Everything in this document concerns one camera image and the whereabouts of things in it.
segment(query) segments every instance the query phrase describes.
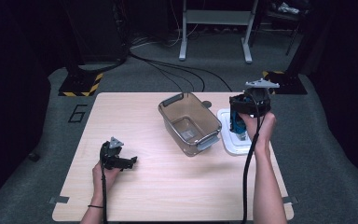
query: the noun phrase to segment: dark curtain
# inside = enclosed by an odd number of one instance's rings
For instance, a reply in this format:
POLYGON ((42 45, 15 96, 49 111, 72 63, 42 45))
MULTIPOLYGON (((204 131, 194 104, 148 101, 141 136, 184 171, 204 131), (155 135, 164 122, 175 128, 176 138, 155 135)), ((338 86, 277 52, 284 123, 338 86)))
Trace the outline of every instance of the dark curtain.
POLYGON ((63 18, 54 13, 60 10, 58 3, 0 0, 0 188, 43 132, 48 75, 64 65, 46 18, 49 10, 52 18, 63 18))
POLYGON ((329 128, 358 167, 358 1, 339 1, 316 73, 310 76, 329 128))

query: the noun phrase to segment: gray carpet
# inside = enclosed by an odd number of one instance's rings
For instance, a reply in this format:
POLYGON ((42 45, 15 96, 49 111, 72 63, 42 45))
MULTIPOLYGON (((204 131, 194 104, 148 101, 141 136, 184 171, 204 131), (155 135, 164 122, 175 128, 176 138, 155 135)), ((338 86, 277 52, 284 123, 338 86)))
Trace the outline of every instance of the gray carpet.
MULTIPOLYGON (((149 44, 131 52, 147 59, 206 69, 225 80, 233 91, 242 91, 245 81, 260 79, 264 70, 284 71, 299 41, 298 38, 290 55, 285 56, 290 38, 261 32, 251 48, 254 62, 246 64, 241 37, 227 33, 190 40, 185 62, 178 61, 179 43, 173 47, 149 44)), ((87 65, 85 68, 102 66, 87 65)), ((59 69, 51 74, 44 132, 34 150, 41 159, 38 162, 24 160, 0 190, 0 223, 54 223, 51 218, 54 204, 48 201, 60 194, 99 92, 202 90, 198 77, 169 70, 188 81, 166 75, 172 82, 156 68, 130 57, 120 67, 104 73, 98 90, 90 97, 58 96, 66 70, 59 69), (87 105, 77 110, 85 112, 85 117, 81 122, 68 123, 77 105, 87 105)), ((197 70, 195 73, 204 80, 204 91, 228 91, 217 77, 197 70)), ((271 96, 272 110, 278 118, 272 145, 288 193, 299 199, 299 203, 293 205, 295 217, 289 223, 358 223, 358 170, 329 132, 312 84, 306 76, 300 75, 300 79, 307 95, 271 96)))

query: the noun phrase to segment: white tray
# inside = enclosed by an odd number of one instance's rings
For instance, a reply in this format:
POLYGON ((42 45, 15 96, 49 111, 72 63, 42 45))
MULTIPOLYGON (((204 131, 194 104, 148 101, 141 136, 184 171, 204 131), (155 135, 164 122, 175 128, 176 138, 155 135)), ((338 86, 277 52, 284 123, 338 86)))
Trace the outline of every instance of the white tray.
POLYGON ((230 122, 230 111, 229 108, 220 109, 217 111, 217 118, 222 123, 222 134, 223 143, 228 154, 232 156, 247 155, 249 148, 251 147, 251 140, 248 133, 244 136, 245 140, 240 140, 236 133, 232 133, 229 130, 230 122))

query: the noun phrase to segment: table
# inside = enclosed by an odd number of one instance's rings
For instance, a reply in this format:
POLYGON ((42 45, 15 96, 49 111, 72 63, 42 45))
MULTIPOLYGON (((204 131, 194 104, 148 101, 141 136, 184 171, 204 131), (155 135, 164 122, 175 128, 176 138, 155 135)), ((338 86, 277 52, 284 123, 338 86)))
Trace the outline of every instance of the table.
MULTIPOLYGON (((74 160, 57 203, 55 221, 78 221, 92 196, 92 167, 101 145, 114 136, 124 143, 120 158, 138 156, 132 170, 118 177, 108 195, 108 220, 114 221, 209 221, 242 220, 242 174, 246 157, 228 155, 222 140, 195 157, 186 156, 165 129, 158 104, 174 92, 100 93, 89 115, 74 160)), ((216 114, 228 107, 233 92, 195 92, 210 101, 216 114)), ((287 196, 282 175, 271 149, 273 167, 282 196, 287 196)), ((248 176, 248 219, 252 201, 255 160, 248 176)), ((284 205, 288 219, 294 211, 284 205)))
POLYGON ((183 1, 182 18, 182 44, 179 53, 179 60, 186 59, 187 50, 187 24, 223 24, 223 25, 246 25, 245 37, 241 38, 243 55, 247 63, 252 63, 252 55, 249 49, 249 37, 255 19, 255 11, 258 0, 254 0, 251 11, 225 11, 225 10, 194 10, 187 9, 187 1, 183 1))

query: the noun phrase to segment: clear plastic container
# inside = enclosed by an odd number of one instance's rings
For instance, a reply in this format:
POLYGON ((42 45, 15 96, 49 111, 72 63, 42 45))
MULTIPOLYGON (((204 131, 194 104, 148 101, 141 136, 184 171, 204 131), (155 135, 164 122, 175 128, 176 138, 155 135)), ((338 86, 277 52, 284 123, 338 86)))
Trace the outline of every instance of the clear plastic container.
POLYGON ((158 111, 177 145, 189 157, 219 141, 222 124, 193 93, 184 92, 161 102, 158 111))

